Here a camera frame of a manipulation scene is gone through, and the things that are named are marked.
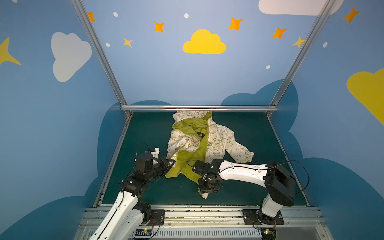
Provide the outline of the aluminium frame left post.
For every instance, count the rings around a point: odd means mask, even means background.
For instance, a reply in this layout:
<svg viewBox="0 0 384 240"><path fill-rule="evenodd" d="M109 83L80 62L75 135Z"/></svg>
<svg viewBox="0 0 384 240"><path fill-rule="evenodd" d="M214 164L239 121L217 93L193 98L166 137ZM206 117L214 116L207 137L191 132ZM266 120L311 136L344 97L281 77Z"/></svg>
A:
<svg viewBox="0 0 384 240"><path fill-rule="evenodd" d="M107 59L107 56L103 50L103 47L100 43L100 40L95 32L95 29L93 27L92 21L90 20L88 16L88 12L86 11L85 5L83 1L80 0L71 0L71 3L74 6L74 9L91 41L91 44L101 62L101 65L106 73L106 76L122 106L127 105L127 101L124 97L124 94L122 92L122 89L118 83L118 80L112 70L112 67Z"/></svg>

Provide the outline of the aluminium frame right post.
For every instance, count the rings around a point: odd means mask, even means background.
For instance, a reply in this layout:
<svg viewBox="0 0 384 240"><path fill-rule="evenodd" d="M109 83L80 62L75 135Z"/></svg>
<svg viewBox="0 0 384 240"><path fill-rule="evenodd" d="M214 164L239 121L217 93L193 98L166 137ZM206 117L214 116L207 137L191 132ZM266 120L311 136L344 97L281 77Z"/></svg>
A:
<svg viewBox="0 0 384 240"><path fill-rule="evenodd" d="M328 18L331 15L331 11L333 6L335 5L336 0L328 0L325 2L323 8L321 9L318 17L316 18L312 28L310 29L306 41L304 44L300 47L300 50L295 57L293 64L291 65L287 75L285 76L283 82L281 83L280 87L278 88L274 98L272 99L270 103L270 110L267 111L266 115L268 118L271 117L273 112L276 112L278 110L278 104L280 100L282 99L284 93L288 89L289 85L291 84L293 78L295 77L296 73L298 72L300 66L304 62L304 59L306 58L307 54L309 53L312 45L316 41L318 35L320 34L322 28L326 24Z"/></svg>

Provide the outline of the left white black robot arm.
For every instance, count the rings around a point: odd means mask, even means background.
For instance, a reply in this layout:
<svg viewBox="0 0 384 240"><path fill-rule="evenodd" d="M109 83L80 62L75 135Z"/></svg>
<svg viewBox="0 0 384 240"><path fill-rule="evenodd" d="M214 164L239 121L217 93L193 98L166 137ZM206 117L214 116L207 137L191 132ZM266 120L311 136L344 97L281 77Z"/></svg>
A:
<svg viewBox="0 0 384 240"><path fill-rule="evenodd" d="M127 240L142 224L153 219L150 204L141 201L153 179L164 177L176 163L157 152L145 152L135 160L135 167L122 182L110 211L90 237L91 240Z"/></svg>

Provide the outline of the white green printed jacket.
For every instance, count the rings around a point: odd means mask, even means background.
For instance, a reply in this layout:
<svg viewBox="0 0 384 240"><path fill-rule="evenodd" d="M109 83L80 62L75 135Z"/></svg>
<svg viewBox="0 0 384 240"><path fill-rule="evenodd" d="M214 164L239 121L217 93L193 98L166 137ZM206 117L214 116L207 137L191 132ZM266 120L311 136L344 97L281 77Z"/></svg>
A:
<svg viewBox="0 0 384 240"><path fill-rule="evenodd" d="M211 111L177 111L173 114L167 159L176 161L166 178L183 174L198 183L200 175L192 171L192 161L211 163L228 153L238 164L250 163L254 153L235 140L235 133L212 119Z"/></svg>

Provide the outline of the right small circuit board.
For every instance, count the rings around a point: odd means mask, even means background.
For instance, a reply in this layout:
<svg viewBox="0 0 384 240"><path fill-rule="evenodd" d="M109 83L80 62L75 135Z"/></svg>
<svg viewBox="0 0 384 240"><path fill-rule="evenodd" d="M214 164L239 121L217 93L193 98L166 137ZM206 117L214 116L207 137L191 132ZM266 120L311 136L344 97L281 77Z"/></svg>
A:
<svg viewBox="0 0 384 240"><path fill-rule="evenodd" d="M261 240L275 240L276 230L275 229L261 229Z"/></svg>

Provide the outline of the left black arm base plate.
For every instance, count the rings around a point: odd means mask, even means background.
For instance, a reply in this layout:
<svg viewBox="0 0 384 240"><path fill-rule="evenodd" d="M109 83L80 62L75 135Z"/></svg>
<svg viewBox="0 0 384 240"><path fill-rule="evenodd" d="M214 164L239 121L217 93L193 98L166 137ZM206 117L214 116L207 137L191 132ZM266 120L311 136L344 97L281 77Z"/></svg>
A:
<svg viewBox="0 0 384 240"><path fill-rule="evenodd" d="M163 226L165 221L165 210L146 210L142 226Z"/></svg>

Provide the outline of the aluminium frame back rail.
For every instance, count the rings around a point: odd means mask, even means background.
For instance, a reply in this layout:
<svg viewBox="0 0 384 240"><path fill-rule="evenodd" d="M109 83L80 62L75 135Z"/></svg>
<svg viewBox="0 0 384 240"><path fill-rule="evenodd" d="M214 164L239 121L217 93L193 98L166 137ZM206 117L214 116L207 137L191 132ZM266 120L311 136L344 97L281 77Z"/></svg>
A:
<svg viewBox="0 0 384 240"><path fill-rule="evenodd" d="M172 112L172 111L213 111L213 112L276 112L276 106L151 106L122 105L122 111Z"/></svg>

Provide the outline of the aluminium front rail base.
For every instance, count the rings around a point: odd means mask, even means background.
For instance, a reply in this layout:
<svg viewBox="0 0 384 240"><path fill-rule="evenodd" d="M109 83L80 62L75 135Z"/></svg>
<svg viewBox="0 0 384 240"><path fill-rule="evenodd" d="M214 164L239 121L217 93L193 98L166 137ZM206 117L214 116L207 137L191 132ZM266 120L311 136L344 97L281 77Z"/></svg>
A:
<svg viewBox="0 0 384 240"><path fill-rule="evenodd" d="M149 240L261 240L261 229L275 229L276 240L331 240L333 236L321 211L315 207L284 207L284 225L245 225L243 209L257 206L153 205L165 210L163 226Z"/></svg>

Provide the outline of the small circuit board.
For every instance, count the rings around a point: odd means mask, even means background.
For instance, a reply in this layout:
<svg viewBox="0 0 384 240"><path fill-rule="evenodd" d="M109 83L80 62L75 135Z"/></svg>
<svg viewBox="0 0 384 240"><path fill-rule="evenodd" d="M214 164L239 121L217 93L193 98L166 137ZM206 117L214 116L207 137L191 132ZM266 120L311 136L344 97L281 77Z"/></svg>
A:
<svg viewBox="0 0 384 240"><path fill-rule="evenodd" d="M261 240L275 240L276 230L275 229L261 229Z"/></svg>
<svg viewBox="0 0 384 240"><path fill-rule="evenodd" d="M150 231L149 229L136 229L133 233L134 240L148 240L156 233L155 230Z"/></svg>

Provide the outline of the left small circuit board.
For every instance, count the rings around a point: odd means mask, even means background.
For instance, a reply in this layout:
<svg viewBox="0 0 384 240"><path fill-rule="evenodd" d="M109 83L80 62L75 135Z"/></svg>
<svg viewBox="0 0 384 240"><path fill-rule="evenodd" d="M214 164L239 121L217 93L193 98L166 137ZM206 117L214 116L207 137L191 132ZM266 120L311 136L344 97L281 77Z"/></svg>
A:
<svg viewBox="0 0 384 240"><path fill-rule="evenodd" d="M136 229L133 233L134 240L148 240L156 233L155 230L150 231L149 229Z"/></svg>

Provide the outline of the aluminium frame post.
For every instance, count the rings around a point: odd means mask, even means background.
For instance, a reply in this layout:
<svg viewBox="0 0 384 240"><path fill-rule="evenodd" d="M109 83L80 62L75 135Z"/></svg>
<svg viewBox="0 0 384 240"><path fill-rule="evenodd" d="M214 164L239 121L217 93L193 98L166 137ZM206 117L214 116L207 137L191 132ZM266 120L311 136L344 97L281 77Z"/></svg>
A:
<svg viewBox="0 0 384 240"><path fill-rule="evenodd" d="M107 59L107 56L103 50L103 47L100 43L100 40L95 32L95 29L93 27L92 21L90 20L88 16L88 12L86 11L85 5L83 1L80 0L71 0L71 3L74 6L74 9L91 41L91 44L101 62L101 65L106 73L106 76L122 106L127 105L127 101L124 97L124 94L122 92L122 89L118 83L118 80L112 70L112 67Z"/></svg>
<svg viewBox="0 0 384 240"><path fill-rule="evenodd" d="M295 57L293 64L291 65L287 75L285 76L283 82L281 83L280 87L278 88L274 98L272 99L270 103L270 110L267 111L266 115L268 118L271 117L273 112L276 112L278 110L278 104L280 100L282 99L284 93L288 89L289 85L291 84L293 78L295 77L296 73L298 72L300 66L304 62L304 59L306 58L307 54L309 53L312 45L316 41L318 35L320 34L322 28L326 24L328 18L331 15L331 11L333 6L335 5L336 0L328 0L325 2L323 8L321 9L318 17L316 18L312 28L310 29L306 41L304 44L300 47L300 50Z"/></svg>

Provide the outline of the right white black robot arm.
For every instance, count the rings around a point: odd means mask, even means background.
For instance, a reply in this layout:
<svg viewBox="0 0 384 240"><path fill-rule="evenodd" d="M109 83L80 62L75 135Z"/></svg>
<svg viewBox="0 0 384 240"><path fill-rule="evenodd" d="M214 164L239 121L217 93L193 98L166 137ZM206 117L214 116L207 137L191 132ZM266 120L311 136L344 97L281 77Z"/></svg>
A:
<svg viewBox="0 0 384 240"><path fill-rule="evenodd" d="M214 159L211 163L196 161L192 170L201 176L198 184L202 195L217 193L223 181L241 181L265 188L267 196L256 212L257 221L263 224L276 221L282 207L294 206L299 193L296 177L276 161L266 165L246 165Z"/></svg>

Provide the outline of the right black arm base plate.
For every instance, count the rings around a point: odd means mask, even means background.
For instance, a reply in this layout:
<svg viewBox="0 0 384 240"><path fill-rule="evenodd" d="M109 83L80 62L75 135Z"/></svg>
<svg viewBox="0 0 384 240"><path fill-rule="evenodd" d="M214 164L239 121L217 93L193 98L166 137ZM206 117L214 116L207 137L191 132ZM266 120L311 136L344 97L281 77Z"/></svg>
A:
<svg viewBox="0 0 384 240"><path fill-rule="evenodd" d="M284 225L281 211L275 217L264 215L260 209L243 209L243 219L245 225Z"/></svg>

